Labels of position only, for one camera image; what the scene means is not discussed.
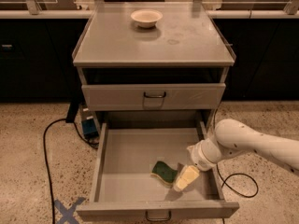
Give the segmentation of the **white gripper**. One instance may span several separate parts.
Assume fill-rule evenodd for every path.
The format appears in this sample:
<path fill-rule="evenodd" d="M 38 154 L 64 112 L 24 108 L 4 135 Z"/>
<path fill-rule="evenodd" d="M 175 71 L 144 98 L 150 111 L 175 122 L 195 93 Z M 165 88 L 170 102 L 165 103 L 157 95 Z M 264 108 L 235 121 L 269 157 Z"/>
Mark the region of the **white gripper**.
<path fill-rule="evenodd" d="M 189 151 L 190 160 L 194 166 L 184 166 L 184 164 L 178 163 L 177 177 L 173 185 L 173 189 L 177 192 L 186 189 L 199 176 L 200 171 L 206 172 L 216 166 L 215 163 L 212 163 L 206 158 L 203 151 L 203 142 L 188 146 L 187 150 Z"/>

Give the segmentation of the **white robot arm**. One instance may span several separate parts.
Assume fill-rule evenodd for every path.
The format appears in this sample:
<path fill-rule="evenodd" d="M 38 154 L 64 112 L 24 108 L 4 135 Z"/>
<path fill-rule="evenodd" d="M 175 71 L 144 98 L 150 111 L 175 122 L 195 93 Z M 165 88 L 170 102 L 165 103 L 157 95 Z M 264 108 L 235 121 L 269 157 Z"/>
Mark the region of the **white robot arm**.
<path fill-rule="evenodd" d="M 185 190 L 201 172 L 245 151 L 254 152 L 296 175 L 299 172 L 298 141 L 259 133 L 235 119 L 219 121 L 212 135 L 187 147 L 187 150 L 191 164 L 178 172 L 173 185 L 177 192 Z"/>

